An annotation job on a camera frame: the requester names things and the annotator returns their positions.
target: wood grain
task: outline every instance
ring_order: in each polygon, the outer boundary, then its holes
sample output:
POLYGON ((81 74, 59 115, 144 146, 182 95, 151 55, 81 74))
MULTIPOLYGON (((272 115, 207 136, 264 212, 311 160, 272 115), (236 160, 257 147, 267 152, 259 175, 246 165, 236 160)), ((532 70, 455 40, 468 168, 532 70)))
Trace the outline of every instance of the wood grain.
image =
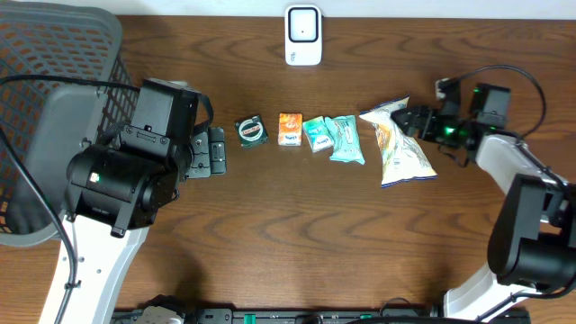
MULTIPOLYGON (((316 67, 284 62, 278 18, 121 17, 122 55, 135 80, 186 80, 210 96, 224 127, 224 176, 189 181, 157 216, 118 307, 159 293, 239 308, 372 308, 391 297, 439 302, 486 261, 503 194, 478 167, 457 167, 421 143, 439 178, 380 189, 373 127, 358 120, 366 164, 330 162, 275 144, 281 112, 356 114, 410 93, 435 104, 433 82, 488 64, 526 68, 549 111, 531 149, 576 181, 576 22, 324 19, 316 67), (259 113, 270 143, 242 149, 233 122, 259 113)), ((491 71, 474 81, 512 87, 509 127, 538 119, 535 89, 491 71)), ((474 82, 466 82, 470 93, 474 82)), ((2 322, 34 322, 58 244, 0 247, 2 322)), ((574 296, 529 301, 534 323, 572 323, 574 296)))

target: snack bag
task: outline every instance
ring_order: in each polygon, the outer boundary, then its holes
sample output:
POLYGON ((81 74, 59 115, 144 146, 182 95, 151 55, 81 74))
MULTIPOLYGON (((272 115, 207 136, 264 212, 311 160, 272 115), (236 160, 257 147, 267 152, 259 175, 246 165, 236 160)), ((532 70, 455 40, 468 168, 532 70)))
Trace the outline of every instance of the snack bag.
POLYGON ((390 118, 392 112, 406 108, 410 96, 380 103, 362 112, 360 118, 376 128, 376 139, 382 154, 382 188, 410 179, 430 179, 438 176, 422 148, 390 118))
POLYGON ((278 126, 278 145, 300 146, 302 144, 302 114, 281 113, 278 126))
POLYGON ((330 137, 330 133, 328 132, 328 128, 326 127, 322 116, 305 121, 302 127, 304 128, 304 133, 310 143, 312 153, 322 151, 323 149, 330 148, 334 145, 334 141, 332 141, 332 138, 330 137))
POLYGON ((354 115, 334 119, 326 117, 324 122, 334 140, 334 153, 330 159, 341 162, 355 161, 363 165, 365 161, 356 131, 356 117, 354 115))

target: teal pouch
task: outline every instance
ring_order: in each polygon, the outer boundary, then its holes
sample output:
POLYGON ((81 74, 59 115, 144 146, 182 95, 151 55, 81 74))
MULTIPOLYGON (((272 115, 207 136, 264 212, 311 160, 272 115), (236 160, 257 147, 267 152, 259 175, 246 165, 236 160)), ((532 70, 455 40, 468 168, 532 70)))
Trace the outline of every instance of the teal pouch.
POLYGON ((340 162, 355 161, 363 165, 365 161, 356 130, 356 117, 354 115, 334 119, 326 117, 324 122, 334 140, 334 152, 330 159, 340 162))

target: black and teal package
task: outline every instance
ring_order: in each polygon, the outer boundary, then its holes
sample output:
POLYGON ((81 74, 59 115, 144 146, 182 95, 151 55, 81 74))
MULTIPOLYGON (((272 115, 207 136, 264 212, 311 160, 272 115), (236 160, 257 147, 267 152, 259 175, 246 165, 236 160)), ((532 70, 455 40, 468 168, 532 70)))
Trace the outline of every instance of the black and teal package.
POLYGON ((268 134, 260 115, 243 121, 236 121, 236 132, 240 138, 242 148, 252 148, 268 142, 268 134))

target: white plastic package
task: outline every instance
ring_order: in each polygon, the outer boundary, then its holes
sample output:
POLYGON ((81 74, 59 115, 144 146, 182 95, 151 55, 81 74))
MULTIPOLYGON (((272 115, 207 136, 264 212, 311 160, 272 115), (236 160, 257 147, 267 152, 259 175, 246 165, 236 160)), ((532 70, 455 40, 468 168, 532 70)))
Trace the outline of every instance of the white plastic package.
POLYGON ((376 128, 378 147, 382 154, 382 188, 411 179, 431 179, 438 176, 428 162, 422 148, 412 137, 404 135, 392 120, 391 113, 406 108, 409 95, 372 110, 362 112, 360 118, 376 128))

